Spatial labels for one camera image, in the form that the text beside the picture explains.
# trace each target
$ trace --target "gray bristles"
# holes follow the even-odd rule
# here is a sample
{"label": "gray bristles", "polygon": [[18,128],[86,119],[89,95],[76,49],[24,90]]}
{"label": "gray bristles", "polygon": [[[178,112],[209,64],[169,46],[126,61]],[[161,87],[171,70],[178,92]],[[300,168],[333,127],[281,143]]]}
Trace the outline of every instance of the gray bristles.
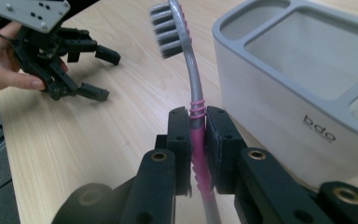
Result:
{"label": "gray bristles", "polygon": [[150,8],[150,17],[154,25],[159,50],[164,59],[181,53],[182,44],[173,20],[169,3],[164,3]]}

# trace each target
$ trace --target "gray metal bracket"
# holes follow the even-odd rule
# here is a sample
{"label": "gray metal bracket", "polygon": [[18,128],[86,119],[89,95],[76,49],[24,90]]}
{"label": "gray metal bracket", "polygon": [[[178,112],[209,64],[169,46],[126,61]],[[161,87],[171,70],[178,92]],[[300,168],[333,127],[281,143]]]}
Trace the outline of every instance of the gray metal bracket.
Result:
{"label": "gray metal bracket", "polygon": [[48,34],[70,8],[67,1],[0,0],[0,17]]}

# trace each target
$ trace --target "table surface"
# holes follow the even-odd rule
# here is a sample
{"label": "table surface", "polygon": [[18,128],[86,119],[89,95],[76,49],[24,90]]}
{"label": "table surface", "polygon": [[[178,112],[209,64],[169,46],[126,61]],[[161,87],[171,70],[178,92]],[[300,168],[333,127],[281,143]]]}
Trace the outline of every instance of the table surface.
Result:
{"label": "table surface", "polygon": [[[213,47],[214,22],[240,0],[182,0],[193,39],[206,105],[223,107]],[[358,16],[358,0],[314,0]],[[49,223],[77,188],[90,182],[112,189],[135,176],[157,134],[167,132],[170,110],[190,101],[183,55],[160,57],[148,9],[157,0],[101,0],[64,27],[90,31],[122,56],[119,66],[80,56],[69,75],[111,91],[106,102],[81,96],[55,102],[40,91],[0,91],[7,152],[21,223]],[[262,147],[238,125],[252,147]],[[349,180],[358,186],[358,177]],[[196,189],[177,197],[176,223],[205,223]],[[217,195],[223,223],[239,223],[232,196]]]}

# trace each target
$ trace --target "toothbrush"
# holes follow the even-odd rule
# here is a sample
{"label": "toothbrush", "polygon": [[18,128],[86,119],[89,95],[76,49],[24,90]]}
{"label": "toothbrush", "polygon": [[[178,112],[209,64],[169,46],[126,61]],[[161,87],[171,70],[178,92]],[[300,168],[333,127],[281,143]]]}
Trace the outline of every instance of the toothbrush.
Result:
{"label": "toothbrush", "polygon": [[211,177],[205,159],[205,100],[199,69],[191,46],[185,15],[177,0],[169,0],[150,9],[159,48],[164,59],[184,53],[191,87],[190,134],[193,144],[192,162],[208,223],[221,223]]}

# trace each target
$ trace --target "wooden table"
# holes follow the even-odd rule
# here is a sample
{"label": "wooden table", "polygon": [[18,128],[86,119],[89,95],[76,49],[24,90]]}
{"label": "wooden table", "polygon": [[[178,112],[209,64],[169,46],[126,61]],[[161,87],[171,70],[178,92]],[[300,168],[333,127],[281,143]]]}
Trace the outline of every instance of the wooden table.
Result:
{"label": "wooden table", "polygon": [[[240,0],[181,0],[196,51],[207,105],[223,107],[212,26]],[[314,0],[358,16],[358,0]],[[40,91],[0,91],[7,152],[21,223],[49,223],[77,188],[98,182],[112,189],[133,177],[141,158],[167,132],[168,113],[189,106],[183,55],[162,60],[148,9],[157,0],[101,0],[67,21],[87,29],[99,44],[118,51],[113,66],[83,54],[69,74],[111,91],[106,102],[77,96],[55,102]],[[260,144],[243,128],[250,146]],[[358,186],[358,177],[349,181]],[[176,223],[205,223],[196,188],[178,197]],[[239,223],[232,196],[217,196],[223,223]]]}

